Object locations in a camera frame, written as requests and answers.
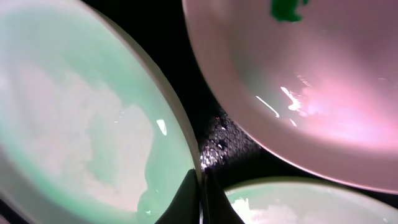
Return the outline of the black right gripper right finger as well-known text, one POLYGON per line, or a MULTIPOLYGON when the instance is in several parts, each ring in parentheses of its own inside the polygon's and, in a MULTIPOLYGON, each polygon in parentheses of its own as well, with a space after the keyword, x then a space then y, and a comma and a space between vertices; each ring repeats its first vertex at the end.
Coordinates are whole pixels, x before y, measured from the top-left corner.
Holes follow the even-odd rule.
POLYGON ((232 208, 212 169, 202 175, 201 202, 204 224, 244 224, 232 208))

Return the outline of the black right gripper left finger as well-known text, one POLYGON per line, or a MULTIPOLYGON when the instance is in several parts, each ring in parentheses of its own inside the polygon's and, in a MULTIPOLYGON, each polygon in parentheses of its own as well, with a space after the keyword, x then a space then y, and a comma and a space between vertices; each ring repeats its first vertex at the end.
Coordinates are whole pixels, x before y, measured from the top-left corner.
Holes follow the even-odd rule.
POLYGON ((155 224, 199 224, 200 193, 197 174, 190 169, 172 202, 155 224))

